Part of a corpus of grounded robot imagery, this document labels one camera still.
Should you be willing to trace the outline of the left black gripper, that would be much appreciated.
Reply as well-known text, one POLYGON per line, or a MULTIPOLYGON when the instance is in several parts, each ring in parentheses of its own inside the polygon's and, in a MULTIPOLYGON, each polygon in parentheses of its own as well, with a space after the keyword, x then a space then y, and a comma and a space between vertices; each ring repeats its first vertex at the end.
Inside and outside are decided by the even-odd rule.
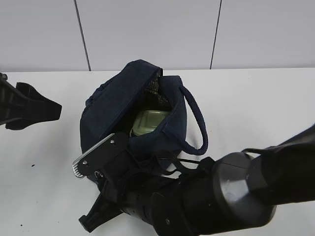
POLYGON ((62 105, 41 95, 33 86, 18 82, 12 86, 8 76, 0 74, 0 124, 9 130, 60 118, 62 105))

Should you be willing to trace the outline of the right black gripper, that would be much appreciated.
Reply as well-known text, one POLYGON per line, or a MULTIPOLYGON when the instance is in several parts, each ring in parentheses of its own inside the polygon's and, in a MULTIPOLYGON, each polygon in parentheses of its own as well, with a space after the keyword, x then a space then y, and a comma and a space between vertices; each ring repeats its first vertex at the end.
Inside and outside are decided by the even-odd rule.
POLYGON ((79 218, 80 224, 91 233, 122 213, 152 216, 159 210, 183 209, 188 185, 208 175, 214 165, 210 157, 196 161, 194 169, 185 167, 185 162, 167 150, 142 156, 121 152, 102 168, 100 194, 89 213, 79 218))

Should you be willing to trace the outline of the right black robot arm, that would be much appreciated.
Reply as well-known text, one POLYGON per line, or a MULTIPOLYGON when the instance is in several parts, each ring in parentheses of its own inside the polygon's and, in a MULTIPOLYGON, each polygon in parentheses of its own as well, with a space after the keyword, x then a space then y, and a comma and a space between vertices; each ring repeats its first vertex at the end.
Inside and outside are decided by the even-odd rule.
POLYGON ((125 213, 160 236, 211 235, 264 226, 278 205, 315 198, 314 127, 277 146, 206 157, 194 169, 169 151, 136 157, 127 142, 111 134, 72 164, 99 189, 79 219, 88 232, 125 213))

